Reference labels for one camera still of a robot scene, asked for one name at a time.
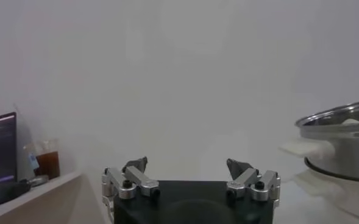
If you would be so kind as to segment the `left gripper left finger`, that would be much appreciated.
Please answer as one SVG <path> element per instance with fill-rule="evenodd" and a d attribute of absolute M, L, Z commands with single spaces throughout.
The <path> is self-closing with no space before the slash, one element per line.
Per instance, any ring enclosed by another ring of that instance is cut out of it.
<path fill-rule="evenodd" d="M 102 197 L 110 201 L 115 196 L 122 200 L 131 200 L 140 194 L 155 199 L 160 195 L 159 181 L 145 175 L 148 158 L 146 156 L 126 162 L 118 169 L 106 167 L 102 173 Z"/>

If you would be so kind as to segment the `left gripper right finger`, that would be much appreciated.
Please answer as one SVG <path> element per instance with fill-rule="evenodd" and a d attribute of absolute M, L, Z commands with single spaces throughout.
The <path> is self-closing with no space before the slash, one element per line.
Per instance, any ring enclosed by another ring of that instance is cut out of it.
<path fill-rule="evenodd" d="M 226 184 L 229 202 L 234 203 L 244 198 L 246 194 L 249 194 L 254 201 L 280 202 L 281 178 L 277 172 L 267 170 L 265 173 L 260 173 L 249 163 L 230 158 L 227 159 L 226 164 L 232 177 L 232 181 Z"/>

